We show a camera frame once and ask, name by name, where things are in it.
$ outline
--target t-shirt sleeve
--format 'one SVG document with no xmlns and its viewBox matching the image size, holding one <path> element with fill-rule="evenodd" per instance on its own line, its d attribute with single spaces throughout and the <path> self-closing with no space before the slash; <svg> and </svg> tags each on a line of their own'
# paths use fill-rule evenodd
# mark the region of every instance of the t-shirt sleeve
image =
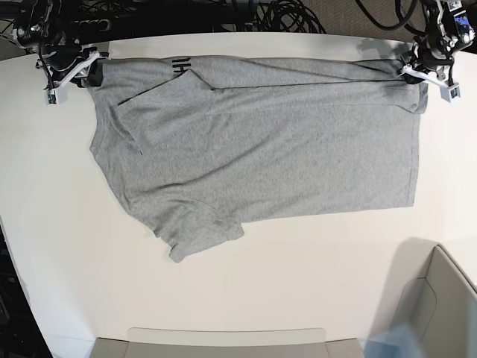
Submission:
<svg viewBox="0 0 477 358">
<path fill-rule="evenodd" d="M 214 207 L 190 198 L 150 198 L 136 215 L 171 246 L 170 258 L 184 257 L 244 235 L 241 225 Z"/>
</svg>

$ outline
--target gray t-shirt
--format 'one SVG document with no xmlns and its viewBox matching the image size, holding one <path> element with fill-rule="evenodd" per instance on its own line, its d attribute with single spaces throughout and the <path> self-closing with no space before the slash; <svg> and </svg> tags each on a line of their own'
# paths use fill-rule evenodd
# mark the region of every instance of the gray t-shirt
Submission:
<svg viewBox="0 0 477 358">
<path fill-rule="evenodd" d="M 414 202 L 427 86 L 395 60 L 112 60 L 91 151 L 123 208 L 185 256 L 242 222 Z"/>
</svg>

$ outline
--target white table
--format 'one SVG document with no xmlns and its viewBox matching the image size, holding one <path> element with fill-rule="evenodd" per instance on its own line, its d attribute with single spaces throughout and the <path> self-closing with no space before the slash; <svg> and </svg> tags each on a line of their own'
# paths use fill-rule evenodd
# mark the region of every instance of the white table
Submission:
<svg viewBox="0 0 477 358">
<path fill-rule="evenodd" d="M 359 60 L 396 47 L 316 34 L 200 34 L 119 41 L 110 52 Z M 95 337 L 127 339 L 131 327 L 321 327 L 327 340 L 385 330 L 437 242 L 477 248 L 476 58 L 457 58 L 461 101 L 448 104 L 430 89 L 413 207 L 245 224 L 243 238 L 181 264 L 124 213 L 89 153 L 96 123 L 88 92 L 71 85 L 66 103 L 46 107 L 35 56 L 1 62 L 0 216 L 50 349 L 87 357 Z M 477 262 L 464 256 L 477 281 Z"/>
</svg>

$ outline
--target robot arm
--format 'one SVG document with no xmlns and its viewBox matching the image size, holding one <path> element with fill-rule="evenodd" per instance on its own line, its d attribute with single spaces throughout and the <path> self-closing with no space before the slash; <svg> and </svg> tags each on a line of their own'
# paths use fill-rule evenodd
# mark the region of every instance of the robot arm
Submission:
<svg viewBox="0 0 477 358">
<path fill-rule="evenodd" d="M 427 81 L 438 85 L 442 98 L 453 102 L 461 96 L 459 84 L 452 78 L 454 55 L 472 45 L 476 33 L 460 1 L 423 0 L 423 5 L 425 36 L 416 36 L 412 50 L 404 54 L 401 75 L 410 84 Z"/>
</svg>

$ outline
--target metal bracket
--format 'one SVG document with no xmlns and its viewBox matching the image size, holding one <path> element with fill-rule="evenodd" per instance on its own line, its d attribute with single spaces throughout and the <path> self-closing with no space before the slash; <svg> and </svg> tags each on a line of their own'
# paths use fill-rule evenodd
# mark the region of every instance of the metal bracket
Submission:
<svg viewBox="0 0 477 358">
<path fill-rule="evenodd" d="M 446 101 L 448 101 L 449 103 L 452 103 L 461 97 L 461 88 L 459 84 L 457 83 L 453 84 L 452 86 L 449 86 L 447 82 L 440 81 L 437 78 L 432 77 L 431 75 L 427 73 L 416 71 L 415 69 L 412 68 L 411 65 L 404 66 L 401 69 L 401 73 L 403 74 L 405 73 L 416 78 L 422 78 L 428 83 L 439 86 L 440 96 Z"/>
</svg>

